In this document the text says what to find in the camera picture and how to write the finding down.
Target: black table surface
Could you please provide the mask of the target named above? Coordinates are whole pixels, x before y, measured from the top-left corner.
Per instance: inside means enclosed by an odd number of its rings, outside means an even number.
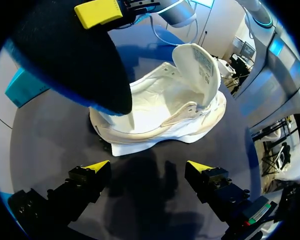
[[[181,43],[163,28],[158,33]],[[110,35],[132,82],[172,61],[174,47],[159,42],[148,25]],[[186,161],[228,170],[235,184],[251,190],[252,199],[261,193],[247,122],[223,84],[220,90],[227,99],[225,115],[205,137],[191,144],[164,141],[121,157],[105,151],[89,131],[86,107],[48,90],[16,112],[10,146],[14,191],[33,188],[46,197],[72,168],[110,160],[110,186],[69,225],[72,229],[98,240],[219,239],[228,226],[200,203],[185,180]]]

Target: teal box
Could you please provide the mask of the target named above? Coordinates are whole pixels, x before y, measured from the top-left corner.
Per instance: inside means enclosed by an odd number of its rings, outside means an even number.
[[[23,68],[13,76],[5,95],[18,107],[21,108],[31,99],[50,89],[48,85],[25,71]]]

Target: white sneaker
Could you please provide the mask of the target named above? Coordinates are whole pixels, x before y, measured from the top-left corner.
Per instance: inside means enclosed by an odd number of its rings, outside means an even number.
[[[176,47],[172,58],[176,67],[165,62],[130,84],[128,115],[110,116],[90,108],[91,123],[111,144],[113,156],[137,153],[168,139],[193,143],[223,117],[227,101],[218,91],[217,61],[196,44]]]

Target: monitor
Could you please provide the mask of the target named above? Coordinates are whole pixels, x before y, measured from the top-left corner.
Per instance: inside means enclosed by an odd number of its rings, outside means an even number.
[[[244,43],[240,55],[246,57],[247,59],[252,59],[256,50],[247,42]]]

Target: shoe tongue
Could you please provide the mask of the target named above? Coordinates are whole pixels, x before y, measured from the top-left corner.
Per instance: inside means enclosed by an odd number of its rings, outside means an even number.
[[[202,107],[206,108],[216,96],[221,84],[217,62],[195,43],[177,46],[172,52],[173,62],[187,84],[195,93],[204,94]]]

